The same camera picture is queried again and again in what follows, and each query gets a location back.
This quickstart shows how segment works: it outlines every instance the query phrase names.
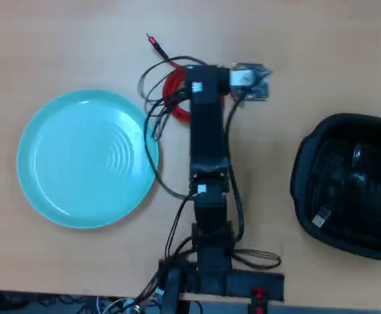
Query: black cable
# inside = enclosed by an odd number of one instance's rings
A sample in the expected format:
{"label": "black cable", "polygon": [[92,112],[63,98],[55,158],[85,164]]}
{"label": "black cable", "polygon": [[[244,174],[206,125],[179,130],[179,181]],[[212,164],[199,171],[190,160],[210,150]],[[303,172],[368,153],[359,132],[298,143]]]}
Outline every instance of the black cable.
{"label": "black cable", "polygon": [[[178,96],[180,95],[181,93],[183,93],[184,90],[180,89],[178,90],[175,94],[175,96]],[[153,159],[151,158],[151,155],[150,155],[150,151],[149,151],[149,148],[148,148],[148,138],[147,138],[147,132],[148,132],[148,126],[149,126],[149,120],[150,120],[150,117],[152,115],[152,113],[154,112],[154,110],[157,108],[157,106],[159,105],[159,103],[162,103],[161,100],[158,100],[154,105],[153,107],[150,109],[145,121],[144,121],[144,130],[143,130],[143,133],[144,133],[144,149],[145,149],[145,153],[147,154],[147,157],[149,159],[149,163],[150,163],[150,166],[154,172],[154,176],[156,178],[156,180],[158,181],[158,183],[165,189],[165,191],[167,193],[169,193],[170,195],[174,196],[175,198],[179,198],[180,200],[184,200],[186,198],[186,195],[182,195],[180,193],[177,193],[175,191],[173,191],[171,188],[169,188],[165,183],[164,181],[162,180],[160,174],[158,173],[157,171],[157,168],[154,164],[154,161]]]}
{"label": "black cable", "polygon": [[182,214],[183,208],[185,208],[185,205],[189,201],[191,196],[192,196],[191,194],[188,194],[185,197],[185,199],[182,201],[182,203],[180,204],[179,209],[177,210],[176,217],[173,221],[172,228],[170,229],[170,233],[169,233],[169,236],[167,238],[166,246],[164,247],[164,258],[167,258],[170,255],[170,248],[172,247],[173,237],[175,236],[175,233],[176,233],[176,228],[177,228],[177,224],[179,222],[179,218]]}
{"label": "black cable", "polygon": [[86,301],[86,298],[84,296],[73,298],[72,296],[68,294],[64,294],[61,296],[57,296],[58,301],[60,301],[62,304],[70,305],[70,304],[83,304]]}
{"label": "black cable", "polygon": [[[256,264],[241,257],[240,255],[248,255],[263,260],[273,261],[273,263],[266,265]],[[281,264],[281,257],[279,255],[271,252],[258,251],[253,249],[234,249],[231,257],[240,263],[253,268],[254,270],[271,270],[272,268],[278,267]]]}
{"label": "black cable", "polygon": [[233,194],[234,194],[234,199],[236,201],[236,209],[237,209],[237,215],[238,215],[238,234],[234,238],[234,245],[237,242],[239,242],[239,240],[241,240],[243,238],[243,234],[244,234],[244,215],[243,215],[242,199],[240,198],[240,193],[238,191],[236,177],[234,176],[234,170],[233,170],[232,162],[231,162],[230,127],[231,127],[231,120],[232,120],[234,114],[236,113],[236,110],[237,110],[239,104],[244,100],[245,95],[246,94],[242,94],[241,96],[239,96],[238,99],[235,99],[233,97],[234,105],[232,106],[231,111],[228,114],[227,122],[225,124],[225,145],[226,145],[227,156],[228,156],[228,159],[229,159],[228,174],[230,176],[231,187],[232,187],[232,191],[233,191]]}
{"label": "black cable", "polygon": [[204,308],[202,307],[201,302],[199,302],[199,301],[194,301],[194,303],[196,303],[196,305],[198,305],[198,307],[199,307],[199,313],[200,313],[200,314],[204,314]]}
{"label": "black cable", "polygon": [[[144,92],[144,81],[145,81],[145,77],[153,70],[155,69],[156,67],[158,67],[159,65],[163,64],[163,63],[168,63],[168,62],[171,62],[171,61],[175,61],[175,60],[187,60],[187,61],[191,61],[191,62],[196,62],[196,63],[199,63],[201,65],[206,65],[207,63],[199,60],[199,59],[196,59],[194,57],[190,57],[190,56],[177,56],[177,57],[173,57],[173,58],[170,58],[170,59],[166,59],[166,60],[163,60],[163,61],[160,61],[156,64],[154,64],[152,67],[148,68],[147,70],[145,70],[145,72],[140,76],[139,80],[138,80],[138,86],[137,86],[137,90],[138,90],[138,94],[141,96],[141,98],[143,99],[146,99],[147,101],[157,101],[159,99],[148,99],[148,97],[146,96],[145,92]],[[166,75],[162,80],[160,80],[160,82],[157,83],[156,87],[161,84],[161,82],[163,80],[165,80],[166,78],[168,77],[168,75]]]}
{"label": "black cable", "polygon": [[76,312],[76,314],[80,314],[81,312],[83,312],[83,310],[86,309],[86,304],[83,304],[82,307],[80,307],[80,309]]}
{"label": "black cable", "polygon": [[155,290],[157,289],[159,283],[160,283],[160,280],[161,278],[163,278],[163,276],[165,276],[166,272],[169,270],[170,268],[170,265],[172,264],[173,261],[176,261],[178,258],[186,258],[188,255],[192,254],[195,252],[194,249],[189,249],[189,250],[186,250],[186,251],[183,251],[181,252],[181,249],[192,239],[192,237],[187,237],[185,238],[180,244],[179,246],[176,248],[176,250],[174,251],[174,253],[165,258],[164,261],[164,266],[162,269],[158,269],[155,274],[153,275],[153,277],[151,278],[151,280],[149,281],[149,283],[147,284],[147,286],[143,289],[143,291],[141,291],[141,293],[134,299],[134,301],[126,306],[124,306],[122,309],[116,311],[116,312],[113,312],[112,314],[119,314],[119,313],[123,313],[124,311],[126,311],[127,309],[135,306],[136,304],[139,304],[141,303],[142,301],[148,299],[151,297],[151,295],[153,295],[153,293],[155,292]]}

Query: light blue plate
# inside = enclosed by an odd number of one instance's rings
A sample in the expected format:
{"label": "light blue plate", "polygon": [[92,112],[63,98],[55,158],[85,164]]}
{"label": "light blue plate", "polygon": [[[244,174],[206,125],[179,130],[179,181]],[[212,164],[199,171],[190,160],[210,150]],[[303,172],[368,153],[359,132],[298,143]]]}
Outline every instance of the light blue plate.
{"label": "light blue plate", "polygon": [[[105,90],[79,90],[47,103],[27,125],[16,159],[30,204],[72,228],[104,226],[130,213],[154,181],[144,120],[130,101]],[[148,143],[157,165],[157,143]]]}

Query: robotic arm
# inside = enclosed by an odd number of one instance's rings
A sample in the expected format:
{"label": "robotic arm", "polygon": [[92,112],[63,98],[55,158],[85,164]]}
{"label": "robotic arm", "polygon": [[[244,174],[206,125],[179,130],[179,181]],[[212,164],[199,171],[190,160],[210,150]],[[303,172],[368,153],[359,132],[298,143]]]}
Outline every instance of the robotic arm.
{"label": "robotic arm", "polygon": [[260,302],[265,313],[265,301],[283,301],[282,274],[232,268],[231,252],[236,239],[227,220],[230,155],[222,97],[231,91],[240,100],[265,100],[269,74],[262,65],[248,63],[232,70],[214,65],[195,65],[185,70],[185,86],[191,91],[189,181],[190,192],[195,195],[192,247],[197,261],[170,267],[162,313],[178,313],[182,292],[251,298],[250,311],[254,313],[259,313],[256,309]]}

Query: black bag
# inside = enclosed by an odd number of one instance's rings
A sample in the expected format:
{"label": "black bag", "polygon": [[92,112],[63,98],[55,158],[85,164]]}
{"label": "black bag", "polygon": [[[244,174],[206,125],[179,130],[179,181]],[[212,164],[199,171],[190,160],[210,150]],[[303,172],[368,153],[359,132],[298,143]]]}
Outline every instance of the black bag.
{"label": "black bag", "polygon": [[323,120],[300,145],[290,189],[308,234],[381,260],[381,118]]}

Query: plate rim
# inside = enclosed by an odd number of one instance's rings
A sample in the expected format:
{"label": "plate rim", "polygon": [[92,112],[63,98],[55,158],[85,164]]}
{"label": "plate rim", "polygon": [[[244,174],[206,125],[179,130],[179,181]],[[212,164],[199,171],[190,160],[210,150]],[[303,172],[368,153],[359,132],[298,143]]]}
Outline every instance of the plate rim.
{"label": "plate rim", "polygon": [[[63,227],[66,227],[66,228],[79,229],[79,230],[80,229],[96,229],[96,228],[101,228],[101,227],[104,227],[104,226],[108,226],[110,224],[114,224],[115,222],[117,222],[117,221],[121,220],[122,218],[128,216],[148,196],[148,193],[149,193],[151,187],[153,186],[153,184],[155,182],[155,174],[154,174],[154,172],[151,171],[151,180],[149,180],[148,185],[143,189],[143,196],[142,196],[142,198],[138,198],[140,200],[137,201],[137,203],[132,206],[132,208],[129,210],[128,213],[126,213],[124,215],[120,215],[118,218],[110,220],[108,222],[99,223],[99,224],[93,224],[93,225],[90,225],[90,226],[79,226],[79,225],[76,225],[76,224],[64,224],[64,223],[61,223],[61,222],[59,222],[59,221],[57,221],[57,220],[55,220],[53,218],[50,218],[46,213],[44,213],[43,210],[41,210],[37,206],[38,204],[35,204],[35,202],[31,199],[31,196],[29,196],[29,194],[26,192],[26,190],[27,190],[26,184],[27,183],[24,183],[23,180],[21,180],[21,176],[20,176],[20,162],[21,162],[21,158],[22,158],[21,157],[20,147],[22,146],[22,143],[24,141],[27,141],[27,129],[28,129],[29,125],[31,125],[31,123],[34,120],[38,119],[40,117],[40,115],[42,114],[42,112],[47,107],[51,106],[53,103],[55,103],[57,101],[61,101],[61,99],[65,98],[65,97],[72,96],[73,94],[82,94],[82,93],[87,93],[87,94],[100,93],[100,94],[110,95],[112,97],[115,96],[115,97],[119,98],[120,101],[129,103],[129,105],[131,105],[131,107],[133,107],[134,110],[136,110],[137,113],[140,116],[143,117],[143,119],[146,119],[145,113],[141,110],[141,108],[136,106],[128,98],[126,98],[126,97],[124,97],[124,96],[122,96],[122,95],[120,95],[118,93],[115,93],[115,92],[112,92],[112,91],[106,90],[106,89],[101,89],[101,88],[90,88],[90,89],[84,88],[84,89],[79,89],[79,90],[73,90],[73,91],[70,91],[68,93],[59,95],[59,96],[55,97],[54,99],[51,99],[49,102],[45,103],[41,108],[39,108],[39,110],[37,110],[35,112],[35,114],[29,119],[29,122],[24,127],[24,130],[23,130],[22,135],[20,136],[20,139],[19,139],[19,142],[18,142],[18,150],[17,150],[17,153],[16,153],[16,176],[18,178],[19,187],[22,190],[22,193],[25,196],[25,198],[28,200],[29,204],[32,206],[32,208],[34,208],[34,210],[36,210],[36,212],[40,213],[43,217],[45,217],[49,221],[53,222],[54,224],[57,224],[59,226],[63,226]],[[148,134],[152,134],[153,125],[150,122],[149,122],[148,125],[149,125]],[[156,156],[156,158],[153,158],[153,161],[154,161],[154,165],[155,165],[155,167],[157,169],[158,168],[158,162],[159,162],[160,155],[159,155],[158,142],[155,141],[154,143],[155,143],[155,146],[154,146],[154,155]]]}

